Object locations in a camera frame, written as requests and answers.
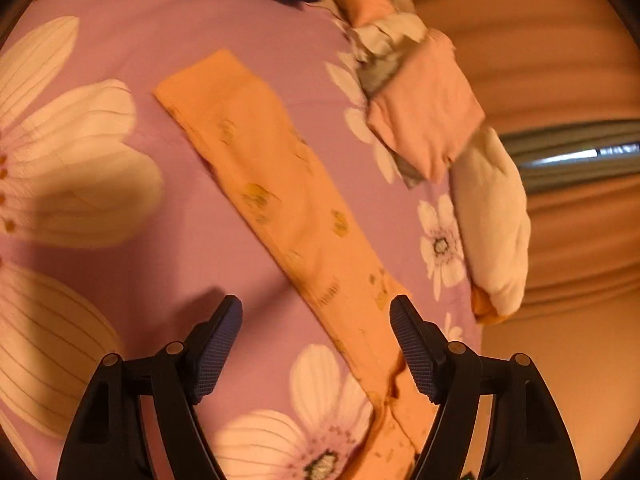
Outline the orange cartoon print garment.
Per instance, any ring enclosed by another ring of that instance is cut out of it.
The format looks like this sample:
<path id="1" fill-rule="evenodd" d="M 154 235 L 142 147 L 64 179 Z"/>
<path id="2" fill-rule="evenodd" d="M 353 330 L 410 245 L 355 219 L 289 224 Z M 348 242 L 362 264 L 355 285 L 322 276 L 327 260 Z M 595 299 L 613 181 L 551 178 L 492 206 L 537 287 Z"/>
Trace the orange cartoon print garment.
<path id="1" fill-rule="evenodd" d="M 296 356 L 292 413 L 217 431 L 235 479 L 405 479 L 435 412 L 390 327 L 404 292 L 268 84 L 221 50 L 154 91 L 330 337 Z"/>

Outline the purple floral bed sheet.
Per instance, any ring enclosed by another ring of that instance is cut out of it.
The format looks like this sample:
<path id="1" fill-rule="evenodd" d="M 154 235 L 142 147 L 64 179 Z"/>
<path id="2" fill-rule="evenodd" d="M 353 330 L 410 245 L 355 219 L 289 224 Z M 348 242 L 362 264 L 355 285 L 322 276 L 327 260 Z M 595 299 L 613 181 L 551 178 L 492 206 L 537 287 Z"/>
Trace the purple floral bed sheet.
<path id="1" fill-rule="evenodd" d="M 35 0 L 1 53 L 1 427 L 52 479 L 80 398 L 108 352 L 150 356 L 223 296 L 244 318 L 198 406 L 230 479 L 405 479 L 423 445 L 380 426 L 342 347 L 157 101 L 180 70 L 226 52 L 265 81 L 345 201 L 375 267 L 349 305 L 395 347 L 406 292 L 469 344 L 470 284 L 428 277 L 425 227 L 450 219 L 446 183 L 408 190 L 364 130 L 339 21 L 274 0 Z"/>

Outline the white and orange plush pillow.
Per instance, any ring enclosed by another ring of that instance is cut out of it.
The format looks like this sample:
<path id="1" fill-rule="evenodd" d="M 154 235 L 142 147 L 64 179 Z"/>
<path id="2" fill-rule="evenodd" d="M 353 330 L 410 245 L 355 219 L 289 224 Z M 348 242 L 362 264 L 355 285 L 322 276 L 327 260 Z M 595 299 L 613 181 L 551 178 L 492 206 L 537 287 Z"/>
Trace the white and orange plush pillow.
<path id="1" fill-rule="evenodd" d="M 497 324 L 521 307 L 532 226 L 518 167 L 495 129 L 477 131 L 450 170 L 450 190 L 471 275 L 472 312 Z"/>

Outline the grey blue curtain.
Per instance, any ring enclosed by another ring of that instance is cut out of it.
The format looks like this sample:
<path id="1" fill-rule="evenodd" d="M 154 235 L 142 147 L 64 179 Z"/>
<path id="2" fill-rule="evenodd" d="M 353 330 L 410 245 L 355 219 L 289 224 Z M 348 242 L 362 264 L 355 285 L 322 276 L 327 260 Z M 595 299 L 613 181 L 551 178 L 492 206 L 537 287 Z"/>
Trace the grey blue curtain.
<path id="1" fill-rule="evenodd" d="M 637 119 L 529 129 L 506 134 L 501 142 L 529 194 L 639 172 Z"/>

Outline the pink folded garment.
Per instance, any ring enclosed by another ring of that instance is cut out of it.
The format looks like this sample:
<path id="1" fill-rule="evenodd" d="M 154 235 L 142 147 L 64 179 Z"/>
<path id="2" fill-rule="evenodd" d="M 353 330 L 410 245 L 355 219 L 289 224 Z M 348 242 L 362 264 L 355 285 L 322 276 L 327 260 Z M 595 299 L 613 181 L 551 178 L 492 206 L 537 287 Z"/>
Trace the pink folded garment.
<path id="1" fill-rule="evenodd" d="M 340 0 L 350 28 L 399 13 L 390 0 Z M 368 101 L 376 136 L 424 180 L 439 181 L 485 114 L 459 67 L 454 44 L 426 28 L 426 37 Z"/>

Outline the beige curtain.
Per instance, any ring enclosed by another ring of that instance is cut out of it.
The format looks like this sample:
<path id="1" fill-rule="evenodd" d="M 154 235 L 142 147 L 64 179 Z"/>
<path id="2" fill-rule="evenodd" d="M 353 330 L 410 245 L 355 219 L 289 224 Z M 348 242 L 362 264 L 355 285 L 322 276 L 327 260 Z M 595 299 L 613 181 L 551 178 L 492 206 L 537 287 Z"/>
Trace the beige curtain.
<path id="1" fill-rule="evenodd" d="M 639 49 L 608 0 L 413 0 L 447 34 L 501 137 L 639 121 Z M 529 194 L 523 311 L 639 302 L 639 173 Z"/>

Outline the white grey folded garment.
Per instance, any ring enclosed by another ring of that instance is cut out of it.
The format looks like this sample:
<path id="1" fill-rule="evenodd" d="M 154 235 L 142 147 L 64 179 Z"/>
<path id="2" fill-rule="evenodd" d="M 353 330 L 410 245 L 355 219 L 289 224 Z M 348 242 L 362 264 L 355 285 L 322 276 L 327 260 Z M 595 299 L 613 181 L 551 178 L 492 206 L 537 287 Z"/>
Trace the white grey folded garment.
<path id="1" fill-rule="evenodd" d="M 355 74 L 359 87 L 370 101 L 398 72 L 405 58 L 426 37 L 426 26 L 412 13 L 393 13 L 374 22 L 349 29 Z M 383 178 L 393 183 L 401 178 L 407 188 L 424 181 L 420 174 L 402 157 L 390 150 L 369 128 L 367 112 L 358 108 L 346 110 L 345 122 L 349 130 L 372 148 L 374 161 Z"/>

